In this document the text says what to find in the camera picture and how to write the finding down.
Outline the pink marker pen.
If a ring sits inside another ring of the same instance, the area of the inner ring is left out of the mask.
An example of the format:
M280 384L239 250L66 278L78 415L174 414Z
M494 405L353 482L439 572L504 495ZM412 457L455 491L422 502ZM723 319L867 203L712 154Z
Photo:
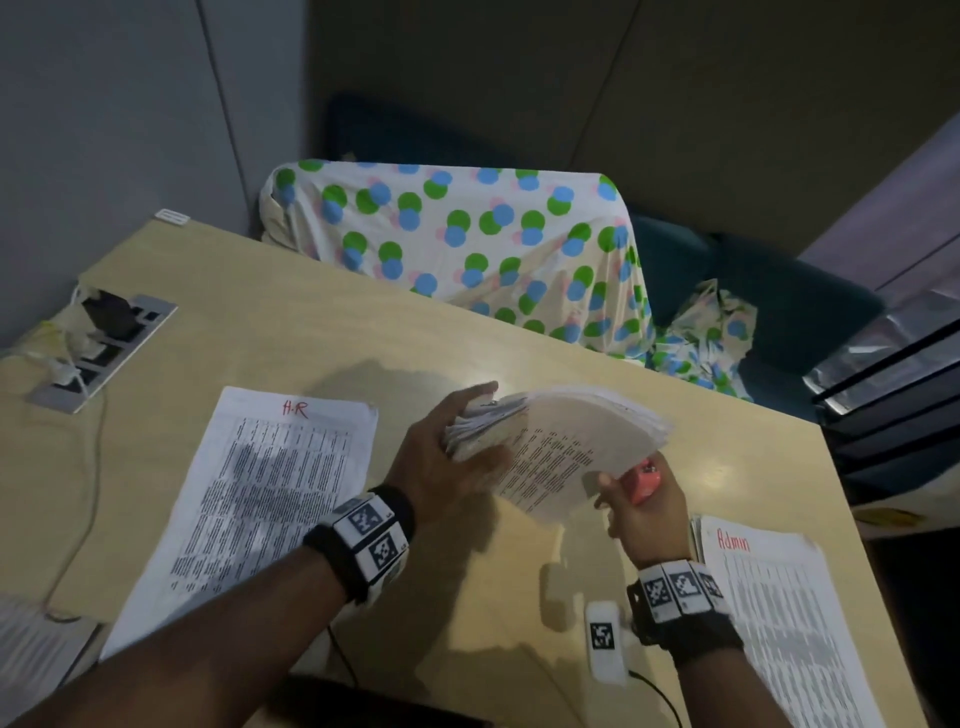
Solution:
M651 457L632 466L621 477L630 504L638 506L651 498L659 489L662 474Z

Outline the grey paper pile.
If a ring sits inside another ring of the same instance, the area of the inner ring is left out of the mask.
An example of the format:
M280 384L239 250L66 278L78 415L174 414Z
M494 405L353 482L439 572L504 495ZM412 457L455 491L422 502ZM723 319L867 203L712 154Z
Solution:
M63 685L101 628L93 618L55 615L0 593L0 725Z

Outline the grey table socket panel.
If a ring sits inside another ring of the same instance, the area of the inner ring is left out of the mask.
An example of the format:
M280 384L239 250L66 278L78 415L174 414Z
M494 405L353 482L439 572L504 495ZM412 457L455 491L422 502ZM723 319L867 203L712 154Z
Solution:
M133 307L138 321L144 330L130 342L115 341L98 331L90 321L92 330L83 334L79 348L67 349L62 361L74 364L83 382L80 391L55 387L51 384L51 375L47 381L37 385L27 396L30 405L75 415L82 411L92 398L101 393L111 378L139 352L146 342L179 311L172 301L148 295L136 295L126 298Z

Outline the black shelf rack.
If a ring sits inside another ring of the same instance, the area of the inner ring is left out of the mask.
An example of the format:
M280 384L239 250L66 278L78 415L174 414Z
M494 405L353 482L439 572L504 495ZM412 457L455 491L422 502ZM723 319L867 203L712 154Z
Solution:
M960 269L803 381L864 538L960 528Z

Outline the dotted cloth chair cover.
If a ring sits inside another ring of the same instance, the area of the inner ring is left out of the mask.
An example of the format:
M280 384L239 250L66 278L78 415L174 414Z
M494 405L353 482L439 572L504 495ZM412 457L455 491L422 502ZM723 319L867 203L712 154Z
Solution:
M656 338L627 206L599 173L304 159L258 198L265 242L645 365Z

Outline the person's left hand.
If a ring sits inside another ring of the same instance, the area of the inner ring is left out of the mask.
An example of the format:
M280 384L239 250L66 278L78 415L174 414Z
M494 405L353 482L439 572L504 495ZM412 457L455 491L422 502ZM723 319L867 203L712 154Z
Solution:
M493 485L466 484L464 461L450 458L443 436L472 401L497 392L496 381L452 392L409 427L390 465L386 484L402 492L409 501L416 528L437 522L464 498Z

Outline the black power adapter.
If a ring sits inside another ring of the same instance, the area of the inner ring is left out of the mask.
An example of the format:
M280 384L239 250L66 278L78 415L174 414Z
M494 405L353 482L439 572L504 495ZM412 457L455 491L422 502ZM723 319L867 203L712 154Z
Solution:
M131 342L144 331L134 308L124 297L97 289L80 302L95 329L115 341Z

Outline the printed sheet pile red heading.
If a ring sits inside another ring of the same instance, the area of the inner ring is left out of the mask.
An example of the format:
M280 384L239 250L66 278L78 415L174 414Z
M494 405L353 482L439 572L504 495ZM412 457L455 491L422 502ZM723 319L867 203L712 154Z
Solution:
M886 728L821 548L805 535L691 517L750 663L794 728Z

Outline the stack of printed papers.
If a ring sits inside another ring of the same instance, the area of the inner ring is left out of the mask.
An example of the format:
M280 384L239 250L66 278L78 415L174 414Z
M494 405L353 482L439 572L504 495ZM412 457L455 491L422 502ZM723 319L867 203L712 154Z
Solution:
M457 462L507 447L510 467L490 491L553 524L597 494L599 473L624 475L661 450L672 431L668 419L613 391L562 385L476 400L446 428L442 443Z

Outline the printed sheet with red heading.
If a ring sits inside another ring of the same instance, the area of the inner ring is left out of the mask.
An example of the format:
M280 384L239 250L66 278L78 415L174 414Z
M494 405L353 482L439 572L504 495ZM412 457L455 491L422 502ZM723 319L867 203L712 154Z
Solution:
M363 490L378 428L365 402L226 386L106 660L298 547Z

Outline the left wrist band with markers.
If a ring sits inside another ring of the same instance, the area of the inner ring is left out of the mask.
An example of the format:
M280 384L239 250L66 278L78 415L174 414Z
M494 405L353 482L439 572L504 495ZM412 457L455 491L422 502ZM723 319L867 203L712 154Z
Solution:
M382 484L335 508L304 535L342 584L348 604L373 605L403 572L416 520L409 498Z

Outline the person's right forearm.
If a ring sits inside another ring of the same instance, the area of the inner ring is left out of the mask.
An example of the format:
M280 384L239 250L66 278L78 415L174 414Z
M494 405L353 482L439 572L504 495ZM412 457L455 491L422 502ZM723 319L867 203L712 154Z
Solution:
M793 728L741 648L674 659L690 728Z

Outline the crumpled dotted cloth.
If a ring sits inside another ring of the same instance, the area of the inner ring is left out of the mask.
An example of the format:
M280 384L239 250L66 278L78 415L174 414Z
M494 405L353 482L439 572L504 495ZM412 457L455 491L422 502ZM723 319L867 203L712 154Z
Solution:
M750 403L739 367L754 344L758 316L755 305L721 287L717 278L705 280L658 331L649 367Z

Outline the dark blue sofa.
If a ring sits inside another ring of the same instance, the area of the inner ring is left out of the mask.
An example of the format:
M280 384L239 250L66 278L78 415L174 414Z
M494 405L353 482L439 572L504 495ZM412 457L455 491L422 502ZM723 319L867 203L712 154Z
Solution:
M528 153L504 151L476 135L362 96L340 93L327 106L322 150L335 160L518 166ZM708 235L644 216L629 206L639 262L658 325L671 324L696 285L722 290L757 309L740 375L760 406L817 421L803 377L862 331L883 310L879 296L760 242Z

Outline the right wrist band with markers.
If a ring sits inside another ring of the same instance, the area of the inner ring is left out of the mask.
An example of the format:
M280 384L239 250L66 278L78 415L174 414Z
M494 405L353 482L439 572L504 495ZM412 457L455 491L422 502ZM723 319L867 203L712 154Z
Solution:
M702 563L642 568L627 596L633 635L644 647L666 651L678 670L715 652L745 650L728 601Z

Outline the person's left forearm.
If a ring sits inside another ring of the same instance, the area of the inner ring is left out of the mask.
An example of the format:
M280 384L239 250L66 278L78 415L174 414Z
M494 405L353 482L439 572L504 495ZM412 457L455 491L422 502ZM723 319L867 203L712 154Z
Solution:
M242 728L346 603L326 557L297 548L8 728Z

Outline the wrist band with markers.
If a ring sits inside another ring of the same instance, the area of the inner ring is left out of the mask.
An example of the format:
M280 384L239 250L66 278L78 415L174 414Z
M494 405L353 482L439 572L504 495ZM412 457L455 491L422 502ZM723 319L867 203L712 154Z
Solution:
M409 498L382 484L335 508L304 535L342 584L348 604L373 605L403 572L416 520Z
M644 647L666 651L678 670L715 652L745 650L728 601L702 563L642 568L627 596L633 635Z

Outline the person's right hand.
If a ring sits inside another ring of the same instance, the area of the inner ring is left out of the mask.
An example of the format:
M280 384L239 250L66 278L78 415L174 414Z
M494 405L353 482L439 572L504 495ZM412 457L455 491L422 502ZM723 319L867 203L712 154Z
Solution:
M651 458L661 473L658 489L642 504L634 506L636 515L630 523L607 527L609 537L619 541L638 570L694 559L686 494L666 456L656 451Z

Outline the white marker-tagged device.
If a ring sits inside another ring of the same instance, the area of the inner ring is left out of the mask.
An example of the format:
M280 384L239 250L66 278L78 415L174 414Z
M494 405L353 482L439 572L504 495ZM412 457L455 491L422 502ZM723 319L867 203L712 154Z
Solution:
M600 684L625 687L628 671L623 656L622 619L616 601L590 601L583 610L587 661Z

